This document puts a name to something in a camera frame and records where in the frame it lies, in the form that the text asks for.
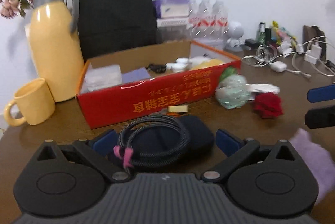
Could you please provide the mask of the dark blue zip pouch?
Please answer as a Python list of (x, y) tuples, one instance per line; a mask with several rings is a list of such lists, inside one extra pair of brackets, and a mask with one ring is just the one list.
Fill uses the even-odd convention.
[(162, 170), (202, 161), (211, 153), (214, 140), (196, 116), (146, 116), (120, 131), (107, 159), (136, 171)]

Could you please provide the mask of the red cardboard box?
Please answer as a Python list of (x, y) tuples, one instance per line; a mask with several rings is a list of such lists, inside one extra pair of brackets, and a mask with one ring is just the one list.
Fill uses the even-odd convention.
[[(177, 58), (207, 55), (222, 64), (180, 73), (151, 74), (150, 78), (85, 93), (84, 75), (89, 68), (119, 65), (129, 73), (149, 64), (166, 64)], [(168, 106), (191, 103), (214, 96), (219, 78), (228, 68), (241, 68), (234, 54), (196, 41), (167, 41), (140, 48), (114, 52), (87, 60), (77, 88), (80, 109), (91, 129), (125, 122)]]

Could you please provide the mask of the black paper shopping bag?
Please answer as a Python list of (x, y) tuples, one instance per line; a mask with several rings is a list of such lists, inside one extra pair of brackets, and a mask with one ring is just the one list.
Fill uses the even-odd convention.
[(79, 5), (84, 60), (161, 42), (153, 0), (79, 0)]

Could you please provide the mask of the blue knitted cloth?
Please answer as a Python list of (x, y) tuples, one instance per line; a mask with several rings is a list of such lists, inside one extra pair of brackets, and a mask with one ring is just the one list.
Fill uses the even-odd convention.
[(145, 67), (122, 74), (123, 83), (137, 82), (143, 79), (150, 79), (150, 78), (151, 76)]

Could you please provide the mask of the black braided cable pink tie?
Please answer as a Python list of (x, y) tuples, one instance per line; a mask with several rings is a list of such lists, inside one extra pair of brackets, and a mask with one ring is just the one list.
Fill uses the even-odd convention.
[(171, 165), (186, 152), (190, 132), (168, 115), (150, 115), (128, 124), (119, 134), (113, 155), (123, 168), (155, 169)]

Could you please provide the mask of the white toy robot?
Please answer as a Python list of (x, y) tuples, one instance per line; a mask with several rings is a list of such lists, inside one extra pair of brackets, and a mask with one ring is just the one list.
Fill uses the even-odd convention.
[(242, 46), (244, 45), (243, 40), (241, 39), (244, 35), (244, 29), (241, 23), (237, 21), (230, 21), (228, 23), (227, 29), (227, 44), (226, 49), (233, 52), (241, 52)]

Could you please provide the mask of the purple fluffy scrunchie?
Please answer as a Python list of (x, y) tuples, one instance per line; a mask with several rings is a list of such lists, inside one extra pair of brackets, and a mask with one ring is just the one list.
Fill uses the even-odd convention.
[(309, 132), (299, 128), (290, 143), (299, 153), (317, 180), (319, 193), (316, 204), (334, 189), (335, 167), (330, 152), (313, 143)]

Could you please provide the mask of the purple tissue pack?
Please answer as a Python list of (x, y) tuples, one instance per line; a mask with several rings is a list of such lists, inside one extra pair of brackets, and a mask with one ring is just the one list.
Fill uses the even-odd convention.
[(156, 17), (179, 18), (190, 14), (190, 0), (153, 0)]

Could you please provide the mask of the red fluffy scrunchie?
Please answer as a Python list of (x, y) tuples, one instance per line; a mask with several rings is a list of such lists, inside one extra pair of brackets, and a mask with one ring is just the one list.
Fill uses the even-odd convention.
[(274, 93), (255, 96), (253, 110), (263, 119), (275, 119), (283, 115), (281, 98)]

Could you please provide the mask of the water bottle pack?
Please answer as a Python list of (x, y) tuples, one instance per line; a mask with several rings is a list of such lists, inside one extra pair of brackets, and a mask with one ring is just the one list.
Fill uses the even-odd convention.
[(228, 13), (224, 3), (216, 0), (212, 5), (210, 0), (190, 1), (190, 14), (192, 39), (221, 40), (228, 25)]

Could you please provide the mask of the yellow ceramic mug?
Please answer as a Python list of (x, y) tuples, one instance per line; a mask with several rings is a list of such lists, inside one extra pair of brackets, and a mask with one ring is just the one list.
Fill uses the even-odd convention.
[[(22, 117), (13, 118), (11, 109), (17, 105)], [(7, 124), (12, 127), (24, 123), (38, 125), (50, 118), (55, 112), (56, 105), (48, 84), (44, 78), (36, 78), (22, 86), (4, 109), (3, 116)]]

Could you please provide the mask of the green white plastic bag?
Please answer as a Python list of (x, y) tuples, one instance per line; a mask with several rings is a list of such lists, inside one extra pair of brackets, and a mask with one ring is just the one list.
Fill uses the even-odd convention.
[(227, 67), (219, 77), (215, 98), (228, 110), (242, 107), (251, 99), (246, 78), (236, 68)]

